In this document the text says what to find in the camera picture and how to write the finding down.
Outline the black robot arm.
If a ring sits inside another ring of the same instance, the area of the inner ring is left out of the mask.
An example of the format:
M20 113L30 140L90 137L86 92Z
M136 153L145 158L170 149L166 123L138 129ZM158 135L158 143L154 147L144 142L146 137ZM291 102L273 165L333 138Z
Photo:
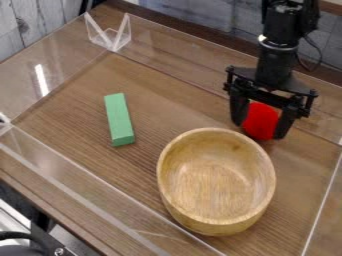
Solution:
M229 117L241 126L256 101L280 110L269 137L283 139L296 119L308 117L317 92L292 75L299 60L299 41L311 46L308 34L317 29L317 0L261 0L263 32L257 36L255 68L228 66L223 90L229 98Z

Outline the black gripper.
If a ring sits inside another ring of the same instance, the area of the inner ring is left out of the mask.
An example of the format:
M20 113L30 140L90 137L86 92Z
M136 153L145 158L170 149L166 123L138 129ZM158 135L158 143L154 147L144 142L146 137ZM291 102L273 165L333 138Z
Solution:
M281 110L273 139L283 139L296 118L308 117L317 92L293 76L277 85L256 80L253 68L228 66L223 90L229 96L231 120L240 126L248 112L249 101L264 103Z

